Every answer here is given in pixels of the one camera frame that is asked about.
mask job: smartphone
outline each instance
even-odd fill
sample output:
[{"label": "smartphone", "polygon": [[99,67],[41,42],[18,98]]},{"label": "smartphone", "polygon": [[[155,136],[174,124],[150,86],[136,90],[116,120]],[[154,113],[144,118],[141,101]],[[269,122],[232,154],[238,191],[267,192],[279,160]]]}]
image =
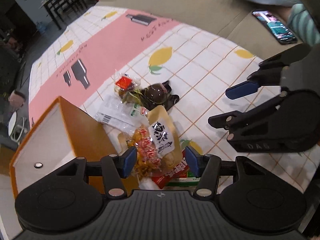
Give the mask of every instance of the smartphone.
[{"label": "smartphone", "polygon": [[296,43],[298,39],[269,11],[253,11],[252,15],[265,26],[281,45]]}]

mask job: beige sofa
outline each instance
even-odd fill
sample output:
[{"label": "beige sofa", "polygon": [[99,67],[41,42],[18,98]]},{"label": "beige sofa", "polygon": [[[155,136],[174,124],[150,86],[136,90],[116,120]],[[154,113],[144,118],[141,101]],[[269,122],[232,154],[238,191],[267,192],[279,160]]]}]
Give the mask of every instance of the beige sofa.
[{"label": "beige sofa", "polygon": [[263,59],[292,46],[280,45],[251,15],[258,5],[244,0],[100,0],[98,4],[173,18],[234,41]]}]

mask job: silver screw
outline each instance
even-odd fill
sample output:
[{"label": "silver screw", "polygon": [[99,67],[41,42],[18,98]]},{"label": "silver screw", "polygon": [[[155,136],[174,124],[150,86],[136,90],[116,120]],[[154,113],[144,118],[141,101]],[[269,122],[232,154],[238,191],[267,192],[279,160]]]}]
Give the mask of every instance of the silver screw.
[{"label": "silver screw", "polygon": [[36,169],[39,169],[39,168],[42,168],[43,167],[43,164],[42,163],[35,163],[34,167]]},{"label": "silver screw", "polygon": [[228,141],[231,141],[231,140],[233,139],[233,136],[234,136],[233,133],[230,133],[230,134],[228,135],[228,137],[227,137],[227,140],[228,140]]},{"label": "silver screw", "polygon": [[108,193],[113,197],[119,197],[124,194],[124,190],[121,188],[112,188]]},{"label": "silver screw", "polygon": [[197,195],[198,196],[201,196],[201,197],[208,197],[212,194],[212,191],[207,189],[207,188],[201,188],[201,189],[198,189],[196,191]]},{"label": "silver screw", "polygon": [[281,98],[285,98],[285,97],[287,96],[287,94],[288,94],[287,91],[282,91],[282,92],[280,93],[280,97],[281,97]]}]

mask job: gray floor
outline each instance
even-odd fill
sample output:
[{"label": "gray floor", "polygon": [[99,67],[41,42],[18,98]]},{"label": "gray floor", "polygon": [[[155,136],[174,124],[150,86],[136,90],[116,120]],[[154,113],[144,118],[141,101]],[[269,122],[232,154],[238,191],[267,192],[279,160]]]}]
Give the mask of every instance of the gray floor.
[{"label": "gray floor", "polygon": [[[94,5],[91,1],[86,1],[88,7],[91,7]],[[82,11],[70,12],[68,16],[64,17],[64,21],[66,23],[62,23],[61,21],[58,21],[61,30],[57,28],[57,26],[51,22],[47,26],[47,30],[44,34],[39,34],[38,32],[33,36],[33,38],[30,40],[26,52],[23,57],[23,61],[21,64],[21,70],[18,73],[17,81],[16,81],[16,90],[23,93],[26,96],[26,103],[17,110],[17,120],[20,120],[22,117],[25,117],[28,119],[29,117],[29,111],[28,111],[28,96],[29,96],[29,77],[31,72],[32,64],[39,58],[41,55],[46,51],[46,49],[64,32],[67,25],[72,23],[74,20],[79,18],[86,9]],[[4,122],[8,122],[12,113],[14,112],[14,109],[7,104],[5,107],[5,117]],[[29,119],[27,120],[27,129],[30,130],[29,127]],[[5,138],[0,136],[0,144],[4,144],[10,149],[16,150],[18,145],[14,143],[10,138]]]}]

